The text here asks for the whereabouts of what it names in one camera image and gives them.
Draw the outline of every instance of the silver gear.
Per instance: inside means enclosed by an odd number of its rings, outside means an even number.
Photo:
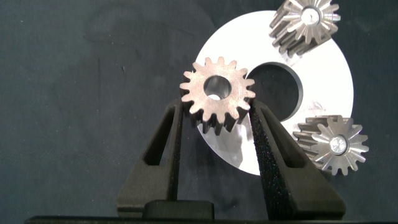
[[[250,110],[250,101],[256,94],[249,89],[254,80],[245,79],[246,68],[236,70],[237,62],[224,64],[219,57],[217,63],[205,59],[205,66],[193,63],[196,72],[185,72],[186,83],[180,84],[185,111],[195,124],[203,124],[203,133],[210,127],[220,135],[222,127],[231,132],[235,122],[241,123]]]
[[[307,118],[306,123],[298,124],[301,132],[294,132],[297,143],[307,156],[321,170],[328,170],[336,175],[341,169],[343,175],[348,168],[358,170],[356,161],[365,162],[362,152],[369,148],[362,145],[368,139],[360,135],[361,125],[353,124],[352,118],[342,116],[321,116]]]
[[[288,51],[289,57],[302,55],[331,39],[337,32],[335,22],[341,17],[334,14],[338,4],[331,0],[286,0],[270,23],[270,36],[279,52]]]

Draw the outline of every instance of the helical gear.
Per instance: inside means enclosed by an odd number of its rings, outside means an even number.
[[[249,90],[254,80],[245,79],[246,68],[236,70],[236,61],[224,64],[224,58],[213,63],[205,59],[205,66],[193,63],[195,72],[185,72],[180,91],[185,111],[194,124],[203,124],[203,133],[214,127],[220,135],[222,127],[231,132],[236,121],[241,123],[256,94]]]
[[[348,174],[348,168],[358,170],[356,161],[365,162],[362,152],[369,148],[362,145],[368,139],[360,135],[361,125],[353,124],[352,118],[342,116],[321,116],[307,118],[307,122],[298,124],[301,132],[294,132],[297,143],[307,156],[321,170],[328,170],[336,175],[341,169],[343,175]]]
[[[293,57],[325,43],[338,30],[335,22],[341,17],[334,13],[338,8],[331,0],[286,0],[270,23],[272,44]]]

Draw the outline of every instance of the metal gear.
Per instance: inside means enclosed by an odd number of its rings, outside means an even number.
[[[335,22],[341,17],[334,14],[338,4],[331,0],[286,0],[277,10],[270,23],[274,47],[279,52],[303,55],[305,52],[325,43],[337,32]]]
[[[336,175],[341,169],[348,174],[348,167],[358,170],[356,161],[365,162],[362,152],[369,148],[362,145],[368,139],[360,135],[361,125],[353,124],[352,118],[342,116],[321,116],[307,118],[306,123],[298,124],[301,132],[294,132],[297,143],[307,156],[321,170],[328,170]]]
[[[235,122],[240,124],[250,110],[250,101],[256,94],[249,90],[254,80],[245,79],[246,68],[236,70],[237,62],[224,64],[219,57],[217,63],[205,59],[205,66],[193,63],[196,72],[185,72],[185,83],[180,84],[185,111],[198,125],[203,124],[203,133],[210,127],[220,135],[222,127],[231,132]]]

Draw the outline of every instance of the black backdrop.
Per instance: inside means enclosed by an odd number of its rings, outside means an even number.
[[[0,1],[0,223],[116,216],[119,189],[202,45],[231,19],[281,3]],[[398,1],[335,3],[343,20],[334,40],[370,151],[358,172],[329,180],[344,219],[398,220]],[[280,91],[265,82],[270,92]],[[220,159],[197,130],[183,131],[179,199],[212,201],[216,218],[267,218],[259,177]]]

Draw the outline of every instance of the spur gear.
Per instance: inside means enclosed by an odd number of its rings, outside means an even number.
[[[224,64],[219,57],[217,63],[205,59],[205,66],[193,63],[196,72],[185,72],[185,83],[180,84],[182,103],[193,122],[203,124],[203,133],[214,127],[220,135],[222,127],[231,132],[235,122],[242,122],[250,110],[250,101],[256,94],[249,90],[254,80],[245,79],[246,68],[236,70],[237,62]]]
[[[336,175],[341,169],[348,174],[348,167],[358,170],[356,161],[365,162],[362,152],[369,148],[362,145],[368,139],[360,135],[361,125],[353,124],[352,118],[342,116],[321,116],[307,118],[306,123],[298,124],[301,132],[294,132],[297,143],[307,156],[321,170],[328,170]]]
[[[341,17],[334,14],[338,4],[331,0],[286,0],[277,10],[270,23],[274,47],[279,52],[303,55],[305,52],[325,43],[337,32],[335,22]]]

